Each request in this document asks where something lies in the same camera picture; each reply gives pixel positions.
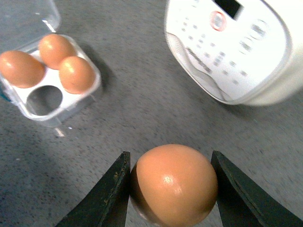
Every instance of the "control panel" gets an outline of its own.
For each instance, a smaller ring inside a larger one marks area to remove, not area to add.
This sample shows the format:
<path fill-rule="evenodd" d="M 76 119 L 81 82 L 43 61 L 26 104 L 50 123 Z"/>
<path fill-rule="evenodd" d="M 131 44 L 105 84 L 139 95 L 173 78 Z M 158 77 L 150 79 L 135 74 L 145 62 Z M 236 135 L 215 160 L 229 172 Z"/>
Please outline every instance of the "control panel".
<path fill-rule="evenodd" d="M 221 101 L 260 87 L 287 59 L 286 27 L 262 0 L 170 0 L 166 34 L 175 37 L 170 45 L 178 40 L 174 55 L 185 70 Z"/>

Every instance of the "empty egg slot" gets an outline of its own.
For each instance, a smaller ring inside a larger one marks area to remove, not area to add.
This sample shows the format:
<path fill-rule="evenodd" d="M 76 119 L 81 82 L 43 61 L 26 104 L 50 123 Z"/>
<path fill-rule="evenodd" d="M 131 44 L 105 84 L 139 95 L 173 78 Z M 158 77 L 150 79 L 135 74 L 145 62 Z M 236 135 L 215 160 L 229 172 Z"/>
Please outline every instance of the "empty egg slot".
<path fill-rule="evenodd" d="M 43 86 L 29 94 L 26 107 L 34 115 L 45 116 L 60 106 L 62 98 L 63 95 L 59 88 Z"/>

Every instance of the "egg carton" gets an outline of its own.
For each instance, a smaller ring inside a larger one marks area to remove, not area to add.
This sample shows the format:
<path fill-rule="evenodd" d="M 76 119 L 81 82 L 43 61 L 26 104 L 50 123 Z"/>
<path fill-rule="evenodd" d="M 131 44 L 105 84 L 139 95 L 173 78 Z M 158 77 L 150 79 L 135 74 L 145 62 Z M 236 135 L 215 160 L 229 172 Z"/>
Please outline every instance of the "egg carton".
<path fill-rule="evenodd" d="M 0 75 L 4 86 L 3 92 L 20 109 L 21 113 L 25 117 L 48 127 L 60 125 L 68 117 L 95 101 L 94 93 L 99 87 L 102 88 L 99 69 L 71 37 L 62 36 L 70 41 L 77 56 L 85 59 L 95 72 L 95 81 L 85 93 L 78 95 L 65 91 L 59 79 L 59 71 L 47 66 L 45 66 L 44 78 L 30 88 L 13 86 Z M 28 53 L 43 63 L 38 47 Z"/>

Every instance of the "red button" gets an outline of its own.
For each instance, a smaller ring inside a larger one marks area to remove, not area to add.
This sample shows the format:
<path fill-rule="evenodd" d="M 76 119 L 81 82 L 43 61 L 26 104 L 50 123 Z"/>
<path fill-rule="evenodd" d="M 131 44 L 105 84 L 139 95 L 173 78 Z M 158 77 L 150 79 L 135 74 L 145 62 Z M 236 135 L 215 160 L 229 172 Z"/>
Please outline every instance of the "red button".
<path fill-rule="evenodd" d="M 223 13 L 214 11 L 210 15 L 210 25 L 216 31 L 223 31 L 226 28 L 226 18 Z"/>

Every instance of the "display screen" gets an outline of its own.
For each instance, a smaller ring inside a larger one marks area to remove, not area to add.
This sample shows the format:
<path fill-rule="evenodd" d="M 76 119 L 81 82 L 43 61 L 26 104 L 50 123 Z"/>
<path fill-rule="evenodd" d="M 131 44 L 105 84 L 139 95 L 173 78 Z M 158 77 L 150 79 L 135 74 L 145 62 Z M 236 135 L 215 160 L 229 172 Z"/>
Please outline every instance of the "display screen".
<path fill-rule="evenodd" d="M 233 19 L 241 5 L 235 0 L 214 0 Z"/>

